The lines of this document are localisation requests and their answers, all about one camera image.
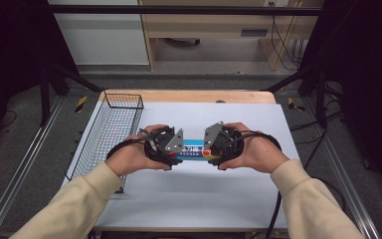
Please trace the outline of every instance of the cable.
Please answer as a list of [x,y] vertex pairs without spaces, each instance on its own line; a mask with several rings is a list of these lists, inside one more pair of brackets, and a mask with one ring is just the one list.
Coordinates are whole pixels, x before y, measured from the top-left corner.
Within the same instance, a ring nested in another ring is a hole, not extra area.
[[310,141],[296,142],[295,145],[297,145],[297,144],[309,144],[309,143],[312,143],[312,142],[319,140],[320,138],[321,138],[321,136],[319,136],[313,140],[310,140]]
[[14,112],[14,111],[6,111],[6,112],[7,112],[7,113],[12,113],[12,114],[14,114],[14,117],[11,119],[10,122],[5,123],[4,125],[0,125],[0,128],[3,128],[3,127],[6,127],[6,126],[10,125],[10,124],[13,123],[13,122],[17,119],[17,117],[18,117],[17,113]]
[[[289,51],[287,50],[287,45],[285,44],[285,41],[282,39],[282,36],[281,36],[281,34],[280,34],[279,30],[278,30],[278,27],[277,27],[277,25],[276,25],[276,18],[275,18],[275,15],[272,15],[272,18],[273,18],[273,24],[272,24],[271,41],[272,41],[273,49],[274,49],[275,52],[278,54],[279,60],[281,61],[282,65],[284,66],[285,69],[287,69],[287,70],[298,70],[298,69],[299,69],[299,65],[298,65],[298,64],[293,60],[293,58],[290,56]],[[279,54],[278,50],[276,49],[276,47],[275,47],[275,43],[274,43],[274,41],[273,41],[273,33],[274,33],[275,30],[276,30],[276,32],[277,32],[279,38],[281,39],[282,45],[284,46],[284,49],[285,49],[285,51],[286,51],[287,56],[289,57],[290,61],[296,66],[296,69],[291,69],[291,68],[288,68],[288,67],[285,66],[284,61],[282,60],[282,57],[281,57],[281,55]]]
[[325,136],[325,133],[327,132],[327,128],[324,129],[324,132],[323,134],[321,135],[317,145],[315,146],[314,150],[312,151],[311,155],[309,156],[308,160],[306,161],[305,165],[303,166],[303,169],[307,169],[309,164],[311,163],[313,157],[314,157],[314,154],[317,152],[318,148],[320,147],[321,145],[321,142],[322,140],[324,139],[324,136]]
[[[298,70],[298,68],[292,69],[292,68],[288,68],[287,66],[285,66],[285,63],[282,60],[281,54],[279,54],[278,50],[275,47],[275,43],[273,42],[273,32],[275,31],[275,28],[276,28],[275,15],[273,15],[272,17],[273,17],[272,33],[271,33],[272,47],[275,50],[276,54],[278,54],[279,60],[281,61],[282,66],[284,66],[285,69],[287,69],[287,70]],[[287,52],[287,47],[285,46],[285,43],[282,42],[282,44],[284,45],[284,48],[285,48],[285,50]]]

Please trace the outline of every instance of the wire basket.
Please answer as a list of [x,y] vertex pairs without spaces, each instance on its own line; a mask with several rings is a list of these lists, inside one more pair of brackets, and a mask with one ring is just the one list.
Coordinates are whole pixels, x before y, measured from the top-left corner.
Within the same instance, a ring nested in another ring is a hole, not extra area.
[[105,161],[107,153],[126,137],[136,133],[141,119],[144,104],[141,95],[107,94],[94,119],[89,121],[92,127],[68,180],[77,175],[85,175],[92,171],[99,162]]

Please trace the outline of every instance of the black cable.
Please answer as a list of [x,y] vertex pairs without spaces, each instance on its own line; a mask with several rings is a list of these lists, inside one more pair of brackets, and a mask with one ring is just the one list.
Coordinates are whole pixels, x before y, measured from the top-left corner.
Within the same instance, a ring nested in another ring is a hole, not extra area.
[[275,227],[276,219],[278,218],[279,209],[281,208],[281,203],[282,203],[282,195],[278,191],[278,197],[277,197],[277,200],[276,200],[275,211],[273,213],[273,216],[272,216],[272,219],[271,219],[271,223],[269,225],[268,232],[266,232],[265,238],[271,238],[273,229]]
[[[292,60],[292,57],[290,56],[289,51],[287,50],[287,45],[285,44],[285,41],[282,39],[282,36],[281,36],[281,34],[280,34],[279,30],[278,30],[278,27],[277,27],[277,25],[276,25],[275,15],[272,15],[272,18],[273,18],[273,24],[272,24],[272,33],[271,33],[272,36],[271,36],[271,38],[272,38],[272,46],[273,46],[273,49],[274,49],[275,52],[278,54],[278,57],[279,57],[279,59],[281,60],[281,63],[282,63],[282,65],[284,66],[285,69],[287,69],[287,70],[298,70],[298,69],[299,69],[299,66],[298,66],[298,64],[296,64],[296,63]],[[285,49],[285,51],[286,51],[287,56],[289,57],[290,61],[296,66],[296,69],[290,69],[290,68],[287,68],[287,67],[285,66],[284,61],[282,60],[282,57],[281,57],[281,55],[279,54],[279,52],[278,52],[278,50],[276,49],[275,44],[274,44],[274,42],[273,42],[273,32],[274,32],[275,30],[276,30],[276,32],[278,33],[279,39],[281,39],[282,45],[284,46],[284,49]]]
[[296,142],[295,145],[297,145],[297,144],[309,144],[309,143],[312,143],[312,142],[319,140],[320,138],[321,138],[321,136],[319,136],[313,140],[310,140],[310,141]]
[[287,69],[287,70],[297,70],[297,69],[291,69],[291,68],[288,68],[287,66],[285,66],[285,63],[284,63],[284,61],[282,60],[281,54],[279,54],[278,50],[277,50],[276,47],[275,47],[275,43],[273,42],[273,32],[275,31],[275,27],[276,27],[275,15],[273,15],[272,17],[273,17],[272,32],[271,32],[272,47],[273,47],[273,49],[275,50],[276,54],[278,54],[279,60],[281,61],[282,66],[284,66],[285,69]]
[[303,166],[303,169],[307,169],[309,164],[311,163],[312,159],[314,158],[314,154],[317,152],[318,148],[320,147],[324,137],[325,133],[327,132],[327,127],[324,129],[323,134],[320,137],[320,140],[318,141],[317,145],[315,146],[314,150],[312,151],[311,155],[309,156],[308,160],[306,161],[305,165]]
[[5,123],[4,125],[0,125],[0,128],[3,128],[3,127],[6,127],[6,126],[10,125],[10,124],[13,123],[13,122],[17,119],[17,117],[18,117],[17,113],[14,112],[14,111],[6,111],[6,112],[7,112],[7,113],[12,113],[12,114],[14,114],[14,117],[11,119],[10,122]]

